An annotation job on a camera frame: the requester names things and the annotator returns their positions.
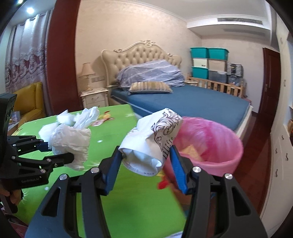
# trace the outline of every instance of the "green tablecloth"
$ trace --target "green tablecloth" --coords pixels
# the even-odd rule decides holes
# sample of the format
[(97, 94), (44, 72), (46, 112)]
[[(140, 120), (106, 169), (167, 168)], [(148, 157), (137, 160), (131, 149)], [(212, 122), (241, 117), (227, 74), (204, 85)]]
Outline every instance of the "green tablecloth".
[[(23, 189), (24, 198), (18, 206), (16, 216), (26, 223), (32, 219), (42, 199), (60, 174), (69, 176), (84, 174), (98, 166), (104, 158), (110, 157), (125, 135), (135, 127), (137, 119), (129, 105), (99, 108), (100, 113), (110, 111), (115, 120), (106, 121), (100, 126), (90, 127), (91, 143), (88, 161), (84, 171), (74, 171), (67, 167), (54, 169), (49, 184)], [(36, 135), (43, 125), (56, 121), (56, 116), (25, 123), (14, 135)], [(35, 151), (25, 156), (43, 159), (52, 152)], [(102, 197), (103, 209), (112, 238), (163, 238), (183, 230), (185, 217), (170, 189), (157, 189), (161, 181), (158, 176), (144, 177), (127, 170), (121, 165), (113, 191)], [(79, 235), (85, 237), (81, 196), (77, 199)]]

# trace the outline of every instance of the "wooden railing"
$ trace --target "wooden railing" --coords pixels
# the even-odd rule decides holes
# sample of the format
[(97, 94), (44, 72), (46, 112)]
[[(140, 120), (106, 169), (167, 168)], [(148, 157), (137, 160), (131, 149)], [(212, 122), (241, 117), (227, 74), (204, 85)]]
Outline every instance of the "wooden railing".
[(240, 97), (240, 98), (242, 98), (243, 91), (244, 91), (243, 82), (241, 86), (238, 87), (235, 85), (220, 83), (220, 82), (211, 81), (208, 79), (199, 79), (199, 78), (189, 77), (188, 80), (185, 81), (185, 83), (190, 84), (192, 86), (212, 89), (222, 93), (231, 94), (235, 97)]

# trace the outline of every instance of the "human hand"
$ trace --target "human hand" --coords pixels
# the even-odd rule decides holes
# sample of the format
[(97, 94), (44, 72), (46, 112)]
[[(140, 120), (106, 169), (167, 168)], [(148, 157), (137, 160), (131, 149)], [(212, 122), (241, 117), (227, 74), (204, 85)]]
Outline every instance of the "human hand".
[(21, 201), (21, 190), (14, 190), (12, 191), (12, 194), (10, 194), (10, 192), (8, 192), (7, 190), (3, 188), (1, 183), (0, 183), (0, 194), (3, 194), (5, 197), (10, 196), (10, 201), (15, 205), (18, 205)]

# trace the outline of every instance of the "wall outlet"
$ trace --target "wall outlet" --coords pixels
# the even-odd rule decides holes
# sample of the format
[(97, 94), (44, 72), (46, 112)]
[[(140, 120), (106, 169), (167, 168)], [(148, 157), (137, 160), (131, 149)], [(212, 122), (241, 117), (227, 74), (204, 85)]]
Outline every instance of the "wall outlet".
[(92, 78), (92, 83), (100, 82), (100, 81), (104, 81), (104, 80), (105, 80), (104, 76), (96, 76), (96, 77)]

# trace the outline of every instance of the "yellow armchair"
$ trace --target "yellow armchair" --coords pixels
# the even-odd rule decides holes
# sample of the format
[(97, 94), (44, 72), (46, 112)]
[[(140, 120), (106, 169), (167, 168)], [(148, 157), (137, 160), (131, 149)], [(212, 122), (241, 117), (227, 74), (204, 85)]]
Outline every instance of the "yellow armchair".
[(18, 127), (26, 122), (45, 117), (41, 82), (30, 84), (14, 93), (17, 94), (14, 110), (20, 111), (21, 114)]

